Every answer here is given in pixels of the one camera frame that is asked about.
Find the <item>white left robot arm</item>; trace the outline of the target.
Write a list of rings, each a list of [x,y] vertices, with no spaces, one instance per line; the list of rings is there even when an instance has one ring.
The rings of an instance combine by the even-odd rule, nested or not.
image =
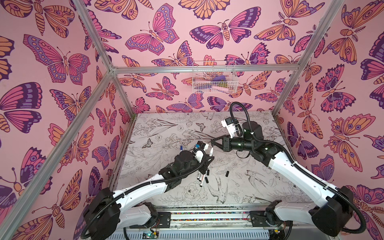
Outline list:
[[[213,151],[202,148],[181,151],[152,178],[132,187],[111,191],[102,189],[83,213],[85,227],[82,240],[105,240],[117,229],[131,226],[151,228],[158,221],[158,212],[145,201],[177,187],[189,175],[204,174],[214,160]]]

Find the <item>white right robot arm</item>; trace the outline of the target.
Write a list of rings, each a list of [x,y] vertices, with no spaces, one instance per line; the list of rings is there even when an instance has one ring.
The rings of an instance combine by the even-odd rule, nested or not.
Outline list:
[[[353,232],[346,228],[348,221],[356,214],[353,193],[346,187],[337,188],[303,168],[294,161],[279,143],[264,140],[261,129],[256,132],[245,129],[242,137],[236,137],[241,127],[231,118],[222,121],[229,132],[211,140],[223,150],[247,151],[256,161],[284,176],[312,200],[310,205],[273,201],[264,211],[263,219],[270,226],[283,222],[300,222],[316,226],[324,234],[336,237],[340,232]]]

